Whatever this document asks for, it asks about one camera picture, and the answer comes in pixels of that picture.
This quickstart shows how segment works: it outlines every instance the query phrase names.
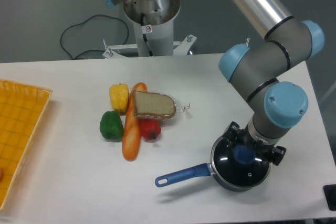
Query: gray floor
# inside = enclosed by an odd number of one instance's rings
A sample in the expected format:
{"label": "gray floor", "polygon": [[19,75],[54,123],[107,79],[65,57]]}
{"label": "gray floor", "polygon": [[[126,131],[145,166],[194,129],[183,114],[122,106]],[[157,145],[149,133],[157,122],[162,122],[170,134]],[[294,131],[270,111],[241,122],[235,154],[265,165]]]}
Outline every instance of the gray floor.
{"label": "gray floor", "polygon": [[[311,19],[325,33],[325,47],[309,60],[311,79],[320,104],[330,145],[336,157],[336,92],[323,96],[336,81],[336,43],[334,38],[335,0],[281,0],[299,20]],[[62,32],[95,14],[122,18],[122,6],[107,8],[103,0],[0,0],[0,62],[69,60],[59,41]],[[135,43],[132,27],[127,44]],[[245,42],[259,47],[263,40],[231,0],[181,0],[181,11],[175,21],[175,40],[187,34],[198,37],[197,54],[225,52]],[[119,45],[126,36],[125,28],[115,20],[97,18],[72,29],[64,37],[64,45],[74,56],[88,49],[103,49],[103,38],[109,45]],[[86,58],[100,58],[90,53]]]}

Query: red bell pepper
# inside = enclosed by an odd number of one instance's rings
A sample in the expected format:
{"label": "red bell pepper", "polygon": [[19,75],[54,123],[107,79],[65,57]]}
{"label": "red bell pepper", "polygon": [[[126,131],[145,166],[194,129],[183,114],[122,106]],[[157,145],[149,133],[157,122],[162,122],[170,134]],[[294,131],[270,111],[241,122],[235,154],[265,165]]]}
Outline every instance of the red bell pepper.
{"label": "red bell pepper", "polygon": [[142,119],[140,132],[148,142],[154,142],[161,133],[159,122],[155,119]]}

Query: slice of bread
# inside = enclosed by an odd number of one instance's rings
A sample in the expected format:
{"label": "slice of bread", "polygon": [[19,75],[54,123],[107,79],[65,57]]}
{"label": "slice of bread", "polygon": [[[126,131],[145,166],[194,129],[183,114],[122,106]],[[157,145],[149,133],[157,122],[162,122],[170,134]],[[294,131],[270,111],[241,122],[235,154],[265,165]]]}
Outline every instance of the slice of bread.
{"label": "slice of bread", "polygon": [[166,120],[176,113],[174,100],[168,95],[134,91],[133,98],[136,117]]}

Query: plastic bag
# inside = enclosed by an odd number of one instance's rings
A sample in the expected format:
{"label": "plastic bag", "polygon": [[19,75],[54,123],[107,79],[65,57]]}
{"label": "plastic bag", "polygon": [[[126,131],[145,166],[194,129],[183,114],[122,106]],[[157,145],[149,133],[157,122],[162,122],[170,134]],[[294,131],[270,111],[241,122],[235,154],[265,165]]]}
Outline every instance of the plastic bag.
{"label": "plastic bag", "polygon": [[168,94],[152,91],[134,91],[134,117],[143,119],[169,120],[185,114],[192,117],[188,112],[190,103],[182,105],[177,99]]}

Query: green bell pepper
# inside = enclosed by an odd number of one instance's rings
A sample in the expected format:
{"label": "green bell pepper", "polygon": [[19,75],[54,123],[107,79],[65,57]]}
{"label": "green bell pepper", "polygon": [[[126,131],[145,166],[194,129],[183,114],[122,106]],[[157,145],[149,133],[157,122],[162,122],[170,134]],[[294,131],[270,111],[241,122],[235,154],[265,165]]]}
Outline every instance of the green bell pepper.
{"label": "green bell pepper", "polygon": [[120,142],[124,134],[124,127],[117,111],[107,111],[101,118],[99,130],[106,140]]}

